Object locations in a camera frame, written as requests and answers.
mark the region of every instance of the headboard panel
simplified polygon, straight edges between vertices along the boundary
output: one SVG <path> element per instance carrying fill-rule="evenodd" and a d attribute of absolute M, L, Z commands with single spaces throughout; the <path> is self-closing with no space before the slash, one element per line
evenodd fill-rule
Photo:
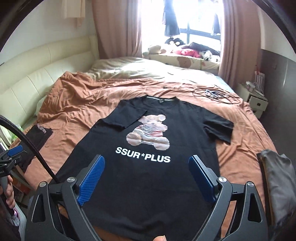
<path fill-rule="evenodd" d="M 61 40 L 21 53 L 0 66 L 0 114 L 23 125 L 66 71 L 87 71 L 99 58 L 95 35 Z"/>

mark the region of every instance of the black stuffed toy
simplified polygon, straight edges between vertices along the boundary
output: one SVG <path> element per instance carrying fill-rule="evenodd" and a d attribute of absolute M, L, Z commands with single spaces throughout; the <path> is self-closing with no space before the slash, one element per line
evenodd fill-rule
<path fill-rule="evenodd" d="M 167 41 L 165 41 L 165 44 L 173 44 L 171 42 L 173 42 L 177 47 L 185 44 L 181 39 L 179 39 L 179 38 L 174 39 L 172 37 L 167 39 Z"/>

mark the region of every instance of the black t-shirt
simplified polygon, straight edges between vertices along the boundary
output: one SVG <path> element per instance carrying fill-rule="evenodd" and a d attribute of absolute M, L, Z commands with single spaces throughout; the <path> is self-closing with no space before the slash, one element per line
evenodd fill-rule
<path fill-rule="evenodd" d="M 215 139 L 230 143 L 233 123 L 177 98 L 121 100 L 76 145 L 57 173 L 65 181 L 105 157 L 83 209 L 92 225 L 133 240 L 191 240 L 210 212 L 189 169 L 198 155 L 219 176 Z"/>

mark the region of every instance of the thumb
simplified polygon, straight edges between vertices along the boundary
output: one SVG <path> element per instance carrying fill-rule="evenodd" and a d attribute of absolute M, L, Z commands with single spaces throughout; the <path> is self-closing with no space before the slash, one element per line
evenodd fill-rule
<path fill-rule="evenodd" d="M 153 241 L 167 241 L 167 240 L 166 240 L 166 237 L 163 235 L 163 236 L 156 237 L 155 239 L 153 239 Z"/>

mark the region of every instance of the beige hanging cloth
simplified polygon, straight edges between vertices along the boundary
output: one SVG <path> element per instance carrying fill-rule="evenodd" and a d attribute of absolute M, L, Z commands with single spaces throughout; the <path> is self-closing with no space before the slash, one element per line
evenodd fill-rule
<path fill-rule="evenodd" d="M 85 0 L 62 0 L 62 18 L 76 18 L 80 27 L 85 18 Z"/>

